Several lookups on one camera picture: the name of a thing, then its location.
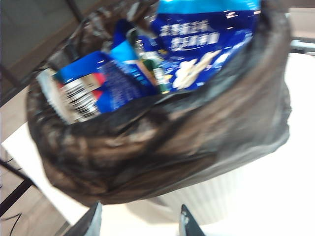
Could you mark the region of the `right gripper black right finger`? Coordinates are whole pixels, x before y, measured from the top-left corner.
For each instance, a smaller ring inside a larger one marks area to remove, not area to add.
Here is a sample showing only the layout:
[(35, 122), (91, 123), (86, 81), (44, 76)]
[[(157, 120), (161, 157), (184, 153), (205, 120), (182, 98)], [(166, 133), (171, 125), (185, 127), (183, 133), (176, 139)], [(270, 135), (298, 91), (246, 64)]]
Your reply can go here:
[(179, 235), (180, 236), (205, 236), (200, 226), (190, 213), (186, 205), (181, 206), (179, 219)]

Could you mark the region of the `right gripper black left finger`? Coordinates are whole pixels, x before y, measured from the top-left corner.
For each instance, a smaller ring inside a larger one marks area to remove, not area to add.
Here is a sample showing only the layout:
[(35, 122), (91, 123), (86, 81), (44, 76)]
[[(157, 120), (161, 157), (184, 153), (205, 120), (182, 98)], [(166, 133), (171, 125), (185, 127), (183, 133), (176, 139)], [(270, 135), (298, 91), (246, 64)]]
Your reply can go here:
[(102, 204), (96, 202), (66, 233), (65, 236), (99, 236)]

